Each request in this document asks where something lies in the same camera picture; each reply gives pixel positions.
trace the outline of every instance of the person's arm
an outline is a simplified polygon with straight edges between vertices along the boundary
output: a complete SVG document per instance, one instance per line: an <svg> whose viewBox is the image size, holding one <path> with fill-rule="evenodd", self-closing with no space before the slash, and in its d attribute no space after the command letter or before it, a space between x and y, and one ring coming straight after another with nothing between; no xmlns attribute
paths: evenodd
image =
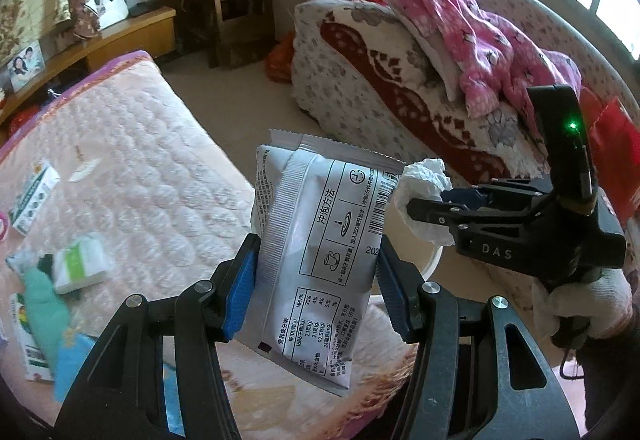
<svg viewBox="0 0 640 440"><path fill-rule="evenodd" d="M640 438L640 314L609 339L588 339L576 352L584 371L585 439Z"/></svg>

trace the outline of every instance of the white glove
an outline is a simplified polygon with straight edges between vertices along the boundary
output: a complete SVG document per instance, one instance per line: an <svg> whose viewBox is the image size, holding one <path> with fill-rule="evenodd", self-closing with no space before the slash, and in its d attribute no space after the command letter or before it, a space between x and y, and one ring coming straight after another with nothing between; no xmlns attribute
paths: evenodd
<svg viewBox="0 0 640 440"><path fill-rule="evenodd" d="M603 268L599 280L562 285L551 294L535 279L531 298L536 328L546 336L559 330L558 316L584 316L591 319L587 335L607 339L621 332L633 314L631 287L620 268Z"/></svg>
<svg viewBox="0 0 640 440"><path fill-rule="evenodd" d="M444 162L439 158L425 158L404 168L393 201L404 224L421 240L443 246L454 243L449 227L412 220L406 212L406 205L411 198L441 202L440 193L450 189L451 180L445 175Z"/></svg>

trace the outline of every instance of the blue package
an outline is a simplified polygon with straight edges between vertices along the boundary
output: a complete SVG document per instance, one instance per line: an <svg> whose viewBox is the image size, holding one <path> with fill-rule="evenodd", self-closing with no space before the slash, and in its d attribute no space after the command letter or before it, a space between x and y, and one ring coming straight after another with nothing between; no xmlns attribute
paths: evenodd
<svg viewBox="0 0 640 440"><path fill-rule="evenodd" d="M94 344L94 338L76 332L65 333L60 341L56 381L53 389L53 396L58 402L64 402L66 394L71 389L71 385L76 380L76 376ZM174 367L168 364L162 366L162 381L169 431L184 436L180 401L178 400L178 380Z"/></svg>

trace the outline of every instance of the barcode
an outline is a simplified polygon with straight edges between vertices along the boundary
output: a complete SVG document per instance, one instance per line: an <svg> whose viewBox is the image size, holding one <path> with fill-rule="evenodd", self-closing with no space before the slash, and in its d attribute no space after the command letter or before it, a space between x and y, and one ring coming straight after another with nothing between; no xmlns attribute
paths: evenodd
<svg viewBox="0 0 640 440"><path fill-rule="evenodd" d="M385 228L385 207L389 201L389 197L394 190L394 184L382 181L378 188L378 196L371 211L371 220L369 221L369 232L382 235Z"/></svg>

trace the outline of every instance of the crumpled tissue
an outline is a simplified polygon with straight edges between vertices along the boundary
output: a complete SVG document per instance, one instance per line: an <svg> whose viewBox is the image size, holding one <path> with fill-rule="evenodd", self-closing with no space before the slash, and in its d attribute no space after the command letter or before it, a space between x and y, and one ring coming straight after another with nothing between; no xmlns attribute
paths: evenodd
<svg viewBox="0 0 640 440"><path fill-rule="evenodd" d="M453 245L449 227L412 220L406 212L411 198L442 201L440 193L452 189L451 180L444 173L444 162L440 158L426 158L422 162L410 164L396 186L394 204L405 225L421 240L435 245Z"/></svg>

